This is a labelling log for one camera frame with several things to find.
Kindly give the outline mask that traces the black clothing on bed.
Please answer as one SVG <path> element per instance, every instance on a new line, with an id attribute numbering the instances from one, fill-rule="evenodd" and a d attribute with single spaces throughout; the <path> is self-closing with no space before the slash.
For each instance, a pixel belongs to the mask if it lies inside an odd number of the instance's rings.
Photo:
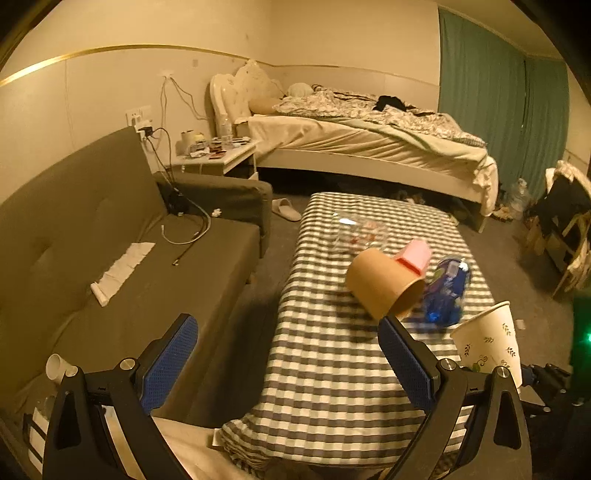
<path id="1" fill-rule="evenodd" d="M 381 95 L 375 106 L 373 107 L 373 109 L 375 111 L 384 111 L 386 107 L 393 107 L 396 108 L 398 110 L 401 110 L 403 112 L 407 112 L 413 109 L 416 109 L 416 106 L 406 103 L 403 100 L 401 100 L 399 97 L 396 96 L 388 96 L 388 95 Z"/>

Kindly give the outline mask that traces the grey checkered tablecloth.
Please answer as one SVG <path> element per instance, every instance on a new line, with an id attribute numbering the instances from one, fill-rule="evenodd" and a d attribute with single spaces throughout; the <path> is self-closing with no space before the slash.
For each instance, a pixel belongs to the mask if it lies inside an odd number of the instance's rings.
<path id="1" fill-rule="evenodd" d="M 472 259 L 451 218 L 436 208 L 347 193 L 312 195 L 281 294 L 262 395 L 219 432 L 231 460 L 249 473 L 261 475 L 282 461 L 387 468 L 423 421 L 378 344 L 376 322 L 346 288 L 352 256 L 335 249 L 341 214 L 386 225 L 388 254 L 421 238 L 434 260 Z"/>

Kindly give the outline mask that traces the green curtain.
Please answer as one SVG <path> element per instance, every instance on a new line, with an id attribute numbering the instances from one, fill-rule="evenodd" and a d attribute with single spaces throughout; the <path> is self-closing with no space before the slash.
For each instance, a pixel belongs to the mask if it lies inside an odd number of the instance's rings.
<path id="1" fill-rule="evenodd" d="M 564 62 L 527 56 L 489 30 L 439 11 L 439 109 L 487 143 L 507 190 L 524 179 L 533 197 L 563 156 L 569 126 Z"/>

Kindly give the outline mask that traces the wall power outlet with plugs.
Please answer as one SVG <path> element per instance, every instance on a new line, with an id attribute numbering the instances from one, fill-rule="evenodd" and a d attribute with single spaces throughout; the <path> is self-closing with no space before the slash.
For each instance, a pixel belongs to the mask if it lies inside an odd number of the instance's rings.
<path id="1" fill-rule="evenodd" d="M 152 109 L 150 105 L 131 108 L 125 111 L 126 124 L 132 127 L 141 141 L 153 131 Z"/>

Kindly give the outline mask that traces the clear plastic container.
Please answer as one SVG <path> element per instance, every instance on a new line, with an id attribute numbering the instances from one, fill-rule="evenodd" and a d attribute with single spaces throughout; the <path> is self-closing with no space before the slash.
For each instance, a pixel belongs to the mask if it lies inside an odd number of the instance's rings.
<path id="1" fill-rule="evenodd" d="M 345 211 L 332 215 L 332 250 L 356 255 L 368 249 L 384 251 L 389 241 L 389 228 L 377 220 Z"/>

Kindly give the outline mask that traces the white folded tissue paper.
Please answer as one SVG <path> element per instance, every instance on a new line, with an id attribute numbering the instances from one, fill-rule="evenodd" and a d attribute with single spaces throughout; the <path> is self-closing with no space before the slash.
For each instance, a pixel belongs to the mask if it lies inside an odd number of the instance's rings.
<path id="1" fill-rule="evenodd" d="M 153 242 L 132 243 L 97 282 L 90 284 L 91 292 L 101 307 L 109 303 L 154 246 Z"/>

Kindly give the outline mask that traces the white bed with bedding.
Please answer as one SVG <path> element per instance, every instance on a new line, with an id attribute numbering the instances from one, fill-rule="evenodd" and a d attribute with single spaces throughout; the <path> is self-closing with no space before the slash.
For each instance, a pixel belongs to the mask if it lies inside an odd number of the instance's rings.
<path id="1" fill-rule="evenodd" d="M 217 128 L 256 141 L 263 168 L 388 181 L 468 203 L 482 230 L 495 209 L 496 161 L 485 142 L 432 111 L 377 111 L 376 97 L 295 84 L 283 90 L 256 61 L 209 84 Z"/>

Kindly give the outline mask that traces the large clear water jug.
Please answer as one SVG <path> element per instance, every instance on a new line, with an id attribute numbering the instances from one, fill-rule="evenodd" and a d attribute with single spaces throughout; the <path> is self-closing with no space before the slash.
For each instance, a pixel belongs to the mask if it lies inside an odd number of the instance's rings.
<path id="1" fill-rule="evenodd" d="M 527 181 L 519 178 L 509 189 L 505 206 L 508 209 L 510 218 L 521 220 L 530 203 L 530 193 Z"/>

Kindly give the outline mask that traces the wooden chair with clothes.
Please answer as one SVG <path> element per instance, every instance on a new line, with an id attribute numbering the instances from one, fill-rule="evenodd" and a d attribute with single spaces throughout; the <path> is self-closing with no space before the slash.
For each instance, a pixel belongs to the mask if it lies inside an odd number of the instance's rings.
<path id="1" fill-rule="evenodd" d="M 530 210 L 526 245 L 548 253 L 562 273 L 555 290 L 583 288 L 590 278 L 590 179 L 560 160 L 545 171 L 546 192 Z"/>

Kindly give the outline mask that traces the brown paper cup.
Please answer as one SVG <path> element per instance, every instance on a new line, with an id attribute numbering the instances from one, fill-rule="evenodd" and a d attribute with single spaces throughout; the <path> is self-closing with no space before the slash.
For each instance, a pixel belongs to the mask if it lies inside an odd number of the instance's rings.
<path id="1" fill-rule="evenodd" d="M 368 249 L 346 271 L 346 288 L 374 320 L 408 318 L 422 299 L 425 276 L 381 250 Z"/>

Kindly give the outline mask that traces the white bedside table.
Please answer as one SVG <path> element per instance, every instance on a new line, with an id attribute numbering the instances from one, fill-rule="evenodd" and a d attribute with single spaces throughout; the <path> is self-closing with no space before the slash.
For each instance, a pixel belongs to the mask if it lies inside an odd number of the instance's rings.
<path id="1" fill-rule="evenodd" d="M 259 174 L 257 173 L 256 159 L 254 159 L 256 145 L 257 141 L 253 140 L 243 145 L 235 145 L 219 158 L 215 158 L 209 153 L 195 158 L 177 156 L 172 160 L 170 169 L 181 173 L 257 180 Z"/>

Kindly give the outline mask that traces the pink carton box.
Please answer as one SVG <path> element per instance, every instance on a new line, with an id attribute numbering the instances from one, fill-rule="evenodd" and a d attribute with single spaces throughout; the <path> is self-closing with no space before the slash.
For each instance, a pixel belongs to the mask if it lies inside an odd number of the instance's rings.
<path id="1" fill-rule="evenodd" d="M 432 249 L 424 239 L 415 238 L 394 256 L 394 261 L 424 277 L 432 258 Z"/>

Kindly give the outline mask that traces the white floral paper cup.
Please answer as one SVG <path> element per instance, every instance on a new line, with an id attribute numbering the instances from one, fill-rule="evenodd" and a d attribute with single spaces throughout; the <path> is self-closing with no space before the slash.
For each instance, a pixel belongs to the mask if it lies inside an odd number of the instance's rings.
<path id="1" fill-rule="evenodd" d="M 521 358 L 509 301 L 462 321 L 451 338 L 463 367 L 480 373 L 492 373 L 497 366 L 505 367 L 516 388 L 521 388 Z"/>

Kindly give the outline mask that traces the beige slipper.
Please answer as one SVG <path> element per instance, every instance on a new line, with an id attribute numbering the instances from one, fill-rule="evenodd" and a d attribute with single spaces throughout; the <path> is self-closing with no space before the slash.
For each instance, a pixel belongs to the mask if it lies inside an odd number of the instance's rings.
<path id="1" fill-rule="evenodd" d="M 290 199 L 287 198 L 277 198 L 271 201 L 271 210 L 280 218 L 290 222 L 300 222 L 301 221 L 301 213 L 294 209 L 293 204 L 290 202 Z"/>

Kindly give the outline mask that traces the clear water bottle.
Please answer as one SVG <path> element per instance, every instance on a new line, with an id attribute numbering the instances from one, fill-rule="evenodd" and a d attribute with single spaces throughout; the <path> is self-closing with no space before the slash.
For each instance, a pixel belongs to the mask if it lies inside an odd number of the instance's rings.
<path id="1" fill-rule="evenodd" d="M 221 139 L 222 148 L 224 150 L 231 150 L 233 148 L 232 125 L 226 115 L 221 115 L 221 118 L 219 119 L 219 138 Z"/>

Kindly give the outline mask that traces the dark grey sofa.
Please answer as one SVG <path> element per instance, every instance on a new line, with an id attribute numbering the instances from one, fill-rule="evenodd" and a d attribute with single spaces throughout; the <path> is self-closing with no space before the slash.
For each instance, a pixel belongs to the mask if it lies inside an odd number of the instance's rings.
<path id="1" fill-rule="evenodd" d="M 175 174 L 189 209 L 166 205 L 137 134 L 125 128 L 66 157 L 1 208 L 1 417 L 19 422 L 52 390 L 48 357 L 85 372 L 136 357 L 182 313 L 198 342 L 160 415 L 191 423 L 204 377 L 228 350 L 238 295 L 270 237 L 269 184 Z M 105 307 L 90 284 L 132 243 L 155 246 Z"/>

